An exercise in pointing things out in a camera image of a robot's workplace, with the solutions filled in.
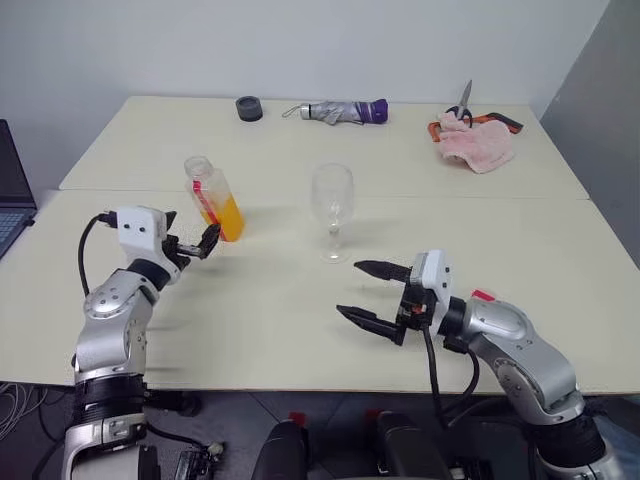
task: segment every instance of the plastic bottle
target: plastic bottle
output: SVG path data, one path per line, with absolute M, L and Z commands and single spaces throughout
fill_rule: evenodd
M 244 219 L 229 190 L 222 170 L 213 168 L 206 157 L 191 157 L 184 162 L 189 177 L 187 190 L 209 225 L 220 224 L 220 238 L 235 242 L 244 229 Z

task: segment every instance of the robotic arm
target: robotic arm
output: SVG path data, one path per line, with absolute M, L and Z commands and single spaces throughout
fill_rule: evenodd
M 155 449 L 138 445 L 146 434 L 146 328 L 160 291 L 180 278 L 189 257 L 207 258 L 219 225 L 197 246 L 168 235 L 176 217 L 145 207 L 99 216 L 118 229 L 127 260 L 84 303 L 85 325 L 72 361 L 76 394 L 72 426 L 65 435 L 62 478 L 159 478 Z
M 403 282 L 405 289 L 395 323 L 338 305 L 347 319 L 397 345 L 402 345 L 407 328 L 441 335 L 445 347 L 454 351 L 460 351 L 455 345 L 462 343 L 496 375 L 549 475 L 567 480 L 624 478 L 610 445 L 584 413 L 573 367 L 538 336 L 524 312 L 482 292 L 466 302 L 451 296 L 451 269 L 441 250 L 418 254 L 411 268 L 371 260 L 355 266 L 376 278 Z

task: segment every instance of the pink towel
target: pink towel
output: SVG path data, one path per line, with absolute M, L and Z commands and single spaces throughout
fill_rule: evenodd
M 511 134 L 502 122 L 491 120 L 469 128 L 451 112 L 439 120 L 442 132 L 437 145 L 444 159 L 461 158 L 474 172 L 486 173 L 514 157 Z

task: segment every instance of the white wall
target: white wall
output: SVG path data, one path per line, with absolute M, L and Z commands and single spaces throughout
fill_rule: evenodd
M 529 103 L 608 0 L 0 0 L 0 117 L 54 188 L 131 94 Z

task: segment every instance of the wine glass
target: wine glass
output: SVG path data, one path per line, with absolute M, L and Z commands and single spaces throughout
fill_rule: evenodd
M 322 258 L 339 263 L 349 257 L 342 248 L 340 227 L 353 217 L 353 174 L 344 165 L 327 163 L 313 172 L 311 208 L 316 219 L 328 229 Z

